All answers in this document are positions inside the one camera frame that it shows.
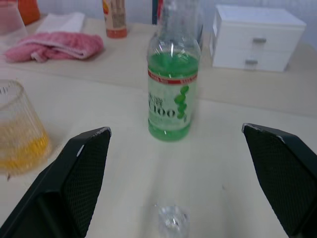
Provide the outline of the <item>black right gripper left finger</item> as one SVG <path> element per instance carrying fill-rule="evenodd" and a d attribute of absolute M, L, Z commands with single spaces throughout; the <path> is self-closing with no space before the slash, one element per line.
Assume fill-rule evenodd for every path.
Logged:
<path fill-rule="evenodd" d="M 0 228 L 2 238 L 84 238 L 101 191 L 111 129 L 71 138 Z"/>

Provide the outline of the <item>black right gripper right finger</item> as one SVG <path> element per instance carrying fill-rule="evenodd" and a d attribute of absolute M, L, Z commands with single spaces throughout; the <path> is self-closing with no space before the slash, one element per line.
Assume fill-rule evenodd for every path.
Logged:
<path fill-rule="evenodd" d="M 290 238 L 317 236 L 317 156 L 296 135 L 245 123 L 256 175 Z"/>

